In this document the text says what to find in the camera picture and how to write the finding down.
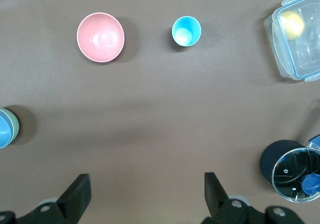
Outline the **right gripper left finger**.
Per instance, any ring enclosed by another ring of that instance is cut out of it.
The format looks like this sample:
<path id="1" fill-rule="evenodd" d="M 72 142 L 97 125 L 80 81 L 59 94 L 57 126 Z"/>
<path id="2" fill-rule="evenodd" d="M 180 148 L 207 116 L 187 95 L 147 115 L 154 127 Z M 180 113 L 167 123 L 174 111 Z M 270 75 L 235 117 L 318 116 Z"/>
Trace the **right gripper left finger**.
<path id="1" fill-rule="evenodd" d="M 80 174 L 56 200 L 37 206 L 28 214 L 16 217 L 13 211 L 2 211 L 1 223 L 78 223 L 92 196 L 89 174 Z"/>

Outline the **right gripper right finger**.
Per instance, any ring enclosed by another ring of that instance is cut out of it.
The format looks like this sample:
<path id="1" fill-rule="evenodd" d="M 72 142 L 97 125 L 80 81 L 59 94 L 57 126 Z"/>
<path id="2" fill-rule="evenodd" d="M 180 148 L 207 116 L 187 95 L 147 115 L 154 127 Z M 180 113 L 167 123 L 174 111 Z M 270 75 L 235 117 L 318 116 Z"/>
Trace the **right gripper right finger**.
<path id="1" fill-rule="evenodd" d="M 289 208 L 269 206 L 265 212 L 260 212 L 240 199 L 229 198 L 213 172 L 205 173 L 204 187 L 205 202 L 210 212 L 204 223 L 304 223 Z"/>

